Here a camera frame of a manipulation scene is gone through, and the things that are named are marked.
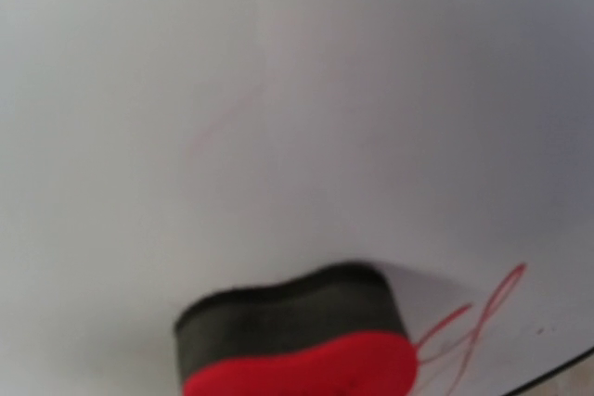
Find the red marker scribble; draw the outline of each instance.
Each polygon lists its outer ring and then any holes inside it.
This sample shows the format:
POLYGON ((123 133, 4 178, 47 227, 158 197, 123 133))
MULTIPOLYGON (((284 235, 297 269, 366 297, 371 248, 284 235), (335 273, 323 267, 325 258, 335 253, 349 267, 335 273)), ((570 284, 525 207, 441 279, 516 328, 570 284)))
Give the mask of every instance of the red marker scribble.
MULTIPOLYGON (((446 349, 426 358, 420 358, 419 364, 421 366, 426 364, 431 364, 445 356, 449 353, 454 351, 460 345, 467 343, 466 350, 461 356, 461 363, 458 373, 456 374, 456 378, 454 382, 449 387, 446 396, 450 396, 458 387, 460 381, 464 377, 466 371, 468 370, 469 364, 471 362, 472 356, 476 350, 476 347, 479 342, 479 338, 484 331, 484 327, 486 326, 487 322, 497 313, 501 305, 508 299, 511 292, 516 288, 520 280, 522 279, 524 273, 526 272, 526 264, 521 263, 501 281, 501 283, 496 287, 493 294, 487 301, 486 305, 483 307, 481 314, 479 316, 478 322, 476 326, 471 329, 468 333, 464 336, 460 337, 456 341, 454 341, 451 345, 449 345, 446 349)), ((437 325, 431 328, 427 334, 422 336, 420 340, 415 345, 417 349, 417 353, 422 350, 422 348, 427 344, 429 340, 434 338, 438 333, 442 332, 447 326, 457 321, 462 315, 468 312, 472 308, 472 304, 468 303, 466 305, 461 306, 460 308, 456 309, 450 315, 445 317, 441 320, 437 325)), ((429 381, 423 383, 421 388, 426 387, 429 382, 439 375, 441 375, 447 368, 449 368, 451 364, 447 364, 444 368, 440 369, 436 375, 434 375, 429 381)))
POLYGON ((227 127, 238 115, 250 106, 253 101, 260 97, 265 89, 263 83, 256 85, 246 96, 240 99, 234 106, 227 109, 218 119, 213 121, 204 131, 200 132, 191 145, 193 154, 199 153, 211 138, 227 127))

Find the red foam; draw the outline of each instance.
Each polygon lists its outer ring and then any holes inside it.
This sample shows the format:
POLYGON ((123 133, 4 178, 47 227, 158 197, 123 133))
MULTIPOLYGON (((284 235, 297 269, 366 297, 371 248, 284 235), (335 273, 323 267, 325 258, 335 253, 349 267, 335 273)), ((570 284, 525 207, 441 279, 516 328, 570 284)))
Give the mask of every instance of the red foam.
POLYGON ((295 353, 207 366, 187 380, 184 396, 406 396, 418 368, 406 338, 365 331, 295 353))

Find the red line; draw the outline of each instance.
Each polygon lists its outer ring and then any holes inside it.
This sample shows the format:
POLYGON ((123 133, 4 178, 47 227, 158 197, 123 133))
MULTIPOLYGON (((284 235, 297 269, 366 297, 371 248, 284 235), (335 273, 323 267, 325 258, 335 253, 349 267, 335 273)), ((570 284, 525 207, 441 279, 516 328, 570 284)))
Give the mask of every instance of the red line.
MULTIPOLYGON (((501 281, 501 283, 499 283, 499 285, 495 288, 495 291, 493 291, 493 294, 491 294, 491 296, 489 297, 489 300, 487 301, 486 305, 483 307, 483 310, 481 311, 481 315, 479 316, 479 320, 478 320, 476 326, 471 331, 469 331, 467 334, 462 336, 460 339, 458 339, 456 342, 454 342, 453 345, 450 345, 444 351, 440 351, 439 353, 437 353, 434 356, 431 356, 427 359, 420 360, 420 365, 430 364, 438 359, 441 359, 442 357, 445 357, 450 352, 452 352, 457 346, 464 343, 466 340, 468 341, 468 347, 462 356, 462 362, 460 364, 460 369, 459 369, 458 373, 456 374, 456 378, 454 379, 454 382, 452 383, 449 390, 445 394, 446 396, 451 396, 451 394, 458 387, 462 378, 466 374, 466 371, 468 370, 472 356, 474 355, 475 349, 479 343, 479 339, 481 337, 481 334, 484 330, 486 323, 491 319, 491 317, 493 317, 495 315, 495 313, 499 310, 499 308, 505 302, 505 300, 507 300, 507 298, 510 296, 511 292, 516 288, 516 286, 522 279, 525 271, 526 271, 526 264, 521 263, 518 266, 516 266, 501 281)), ((425 346, 431 338, 433 338, 436 334, 438 334, 440 331, 442 331, 446 326, 450 325, 455 320, 458 320, 471 307, 472 307, 471 304, 466 304, 466 305, 458 308, 453 313, 451 313, 448 317, 446 317, 441 322, 439 322, 435 327, 430 329, 429 332, 427 334, 425 334, 420 339, 419 342, 417 342, 417 345, 416 345, 417 351, 419 351, 423 346, 425 346)), ((427 382, 422 384, 421 388, 424 388, 426 385, 427 385, 427 382)))
POLYGON ((203 132, 199 133, 194 138, 191 152, 193 154, 200 152, 216 133, 227 127, 242 110, 246 109, 253 101, 260 97, 264 88, 265 86, 262 83, 256 85, 245 97, 213 121, 203 132))
POLYGON ((427 334, 425 334, 425 336, 423 336, 422 338, 420 338, 420 340, 415 345, 415 348, 417 349, 417 351, 420 350, 421 348, 423 348, 425 346, 425 344, 429 340, 431 340, 432 337, 434 337, 436 334, 438 334, 440 331, 442 331, 446 326, 448 326, 449 324, 451 324, 455 320, 458 320, 458 318, 461 317, 464 313, 466 313, 470 308, 472 308, 472 304, 471 303, 467 303, 466 305, 458 308, 453 313, 451 313, 449 316, 447 316, 446 318, 444 318, 436 326, 434 326, 433 328, 431 328, 429 330, 429 332, 427 334))
POLYGON ((461 358, 462 355, 463 355, 463 351, 454 355, 449 361, 447 361, 445 364, 441 365, 432 375, 427 377, 427 379, 425 379, 425 381, 422 384, 415 387, 413 392, 410 394, 410 396, 415 396, 417 394, 421 394, 421 392, 423 390, 425 390, 427 387, 429 387, 429 385, 433 381, 435 381, 439 376, 441 376, 443 373, 445 373, 447 370, 449 370, 454 364, 456 364, 456 361, 458 360, 458 358, 461 358))

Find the whiteboard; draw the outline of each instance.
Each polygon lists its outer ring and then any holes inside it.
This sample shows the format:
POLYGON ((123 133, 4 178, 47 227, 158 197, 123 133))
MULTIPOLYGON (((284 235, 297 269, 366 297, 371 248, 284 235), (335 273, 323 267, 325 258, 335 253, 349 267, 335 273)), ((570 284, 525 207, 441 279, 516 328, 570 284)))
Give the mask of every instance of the whiteboard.
POLYGON ((593 0, 0 2, 3 394, 175 394, 188 304, 346 259, 414 394, 594 346, 593 0))

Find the faint red marking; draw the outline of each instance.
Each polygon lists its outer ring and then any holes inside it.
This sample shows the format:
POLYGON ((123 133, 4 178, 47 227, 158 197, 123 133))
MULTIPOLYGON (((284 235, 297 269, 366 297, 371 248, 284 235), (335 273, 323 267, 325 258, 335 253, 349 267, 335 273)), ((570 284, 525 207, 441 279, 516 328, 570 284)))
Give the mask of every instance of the faint red marking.
MULTIPOLYGON (((487 322, 495 315, 495 313, 499 310, 501 305, 508 299, 511 292, 516 288, 520 280, 522 279, 524 273, 526 272, 526 264, 521 263, 499 283, 499 285, 493 291, 493 294, 489 297, 486 305, 483 307, 481 314, 479 316, 478 322, 476 326, 471 329, 468 333, 466 333, 461 338, 457 339, 447 348, 439 351, 438 353, 424 358, 419 359, 420 365, 431 364, 445 356, 447 356, 450 352, 454 351, 458 346, 462 345, 465 342, 468 342, 466 347, 466 351, 461 356, 461 364, 458 373, 456 374, 456 378, 454 382, 450 386, 449 390, 445 394, 446 396, 450 396, 458 387, 460 381, 466 374, 468 370, 469 364, 471 362, 472 356, 474 355, 475 349, 479 343, 479 338, 484 331, 484 327, 486 326, 487 322)), ((437 325, 431 328, 427 334, 422 336, 420 340, 415 345, 417 349, 417 353, 427 344, 427 342, 434 338, 438 333, 443 331, 447 326, 452 324, 453 322, 457 321, 462 315, 468 312, 468 310, 472 308, 471 303, 467 303, 466 305, 461 306, 460 308, 456 309, 450 315, 445 317, 441 320, 437 325)), ((420 387, 425 388, 429 382, 434 380, 435 378, 439 377, 442 373, 445 372, 447 368, 452 363, 448 363, 445 367, 440 368, 438 372, 433 375, 428 381, 424 382, 420 387)))
POLYGON ((225 111, 218 119, 206 127, 204 131, 200 132, 194 138, 194 142, 191 145, 190 151, 192 154, 200 152, 216 133, 227 127, 244 109, 247 109, 253 101, 260 97, 263 91, 263 83, 256 85, 245 97, 225 111))
POLYGON ((415 387, 414 391, 410 394, 410 396, 422 395, 422 392, 427 387, 429 387, 429 385, 433 381, 435 381, 439 376, 441 376, 443 373, 445 373, 447 370, 449 370, 453 365, 455 365, 456 361, 458 359, 460 359, 463 355, 464 355, 463 351, 454 354, 453 357, 449 361, 447 361, 443 365, 441 365, 431 376, 427 377, 427 379, 425 379, 424 382, 422 382, 420 385, 415 387))

